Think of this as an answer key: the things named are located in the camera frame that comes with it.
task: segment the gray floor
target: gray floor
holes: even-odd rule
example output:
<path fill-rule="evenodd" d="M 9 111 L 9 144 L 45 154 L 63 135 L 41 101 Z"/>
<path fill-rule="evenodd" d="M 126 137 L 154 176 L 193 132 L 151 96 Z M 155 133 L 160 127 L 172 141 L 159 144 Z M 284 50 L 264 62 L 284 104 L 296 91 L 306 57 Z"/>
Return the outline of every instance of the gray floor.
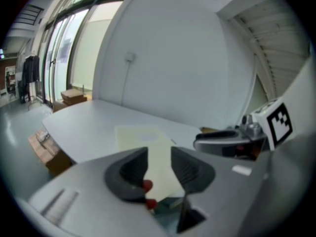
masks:
<path fill-rule="evenodd" d="M 51 109 L 39 103 L 18 101 L 0 107 L 0 171 L 11 193 L 28 200 L 41 186 L 51 180 L 47 168 L 31 148 L 28 137 L 42 127 L 42 120 Z"/>

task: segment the corrugated ceiling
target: corrugated ceiling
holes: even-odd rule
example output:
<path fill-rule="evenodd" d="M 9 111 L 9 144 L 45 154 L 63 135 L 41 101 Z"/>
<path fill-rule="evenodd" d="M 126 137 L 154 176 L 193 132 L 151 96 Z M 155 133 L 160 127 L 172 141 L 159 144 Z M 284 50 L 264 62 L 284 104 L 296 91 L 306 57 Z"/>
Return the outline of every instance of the corrugated ceiling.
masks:
<path fill-rule="evenodd" d="M 308 56 L 309 39 L 283 0 L 268 0 L 237 16 L 260 45 L 271 70 L 277 96 L 293 82 Z"/>

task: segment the white table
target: white table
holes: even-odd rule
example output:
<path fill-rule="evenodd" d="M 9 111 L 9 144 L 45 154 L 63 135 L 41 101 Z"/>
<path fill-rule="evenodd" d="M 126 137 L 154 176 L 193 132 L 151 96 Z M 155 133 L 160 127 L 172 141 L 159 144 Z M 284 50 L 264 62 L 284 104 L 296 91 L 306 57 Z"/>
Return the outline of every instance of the white table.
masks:
<path fill-rule="evenodd" d="M 117 125 L 158 125 L 176 146 L 193 149 L 200 130 L 102 100 L 92 100 L 62 109 L 43 120 L 43 125 L 76 163 L 118 152 Z"/>

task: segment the black jacket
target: black jacket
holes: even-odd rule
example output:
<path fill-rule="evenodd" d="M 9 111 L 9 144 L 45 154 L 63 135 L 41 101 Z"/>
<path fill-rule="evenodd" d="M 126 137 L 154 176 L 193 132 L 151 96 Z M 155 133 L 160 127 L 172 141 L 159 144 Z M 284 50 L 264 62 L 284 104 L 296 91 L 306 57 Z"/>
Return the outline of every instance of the black jacket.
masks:
<path fill-rule="evenodd" d="M 22 85 L 40 80 L 40 58 L 38 56 L 28 57 L 23 65 Z"/>

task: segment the white sticker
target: white sticker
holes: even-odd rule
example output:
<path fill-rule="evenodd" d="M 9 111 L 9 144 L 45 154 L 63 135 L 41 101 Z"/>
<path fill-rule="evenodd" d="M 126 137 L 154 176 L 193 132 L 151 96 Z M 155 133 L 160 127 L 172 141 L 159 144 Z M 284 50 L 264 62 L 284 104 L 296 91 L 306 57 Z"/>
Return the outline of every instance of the white sticker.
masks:
<path fill-rule="evenodd" d="M 241 175 L 249 176 L 251 174 L 252 169 L 248 168 L 248 167 L 241 166 L 241 165 L 235 165 L 232 168 L 232 171 L 235 171 Z"/>

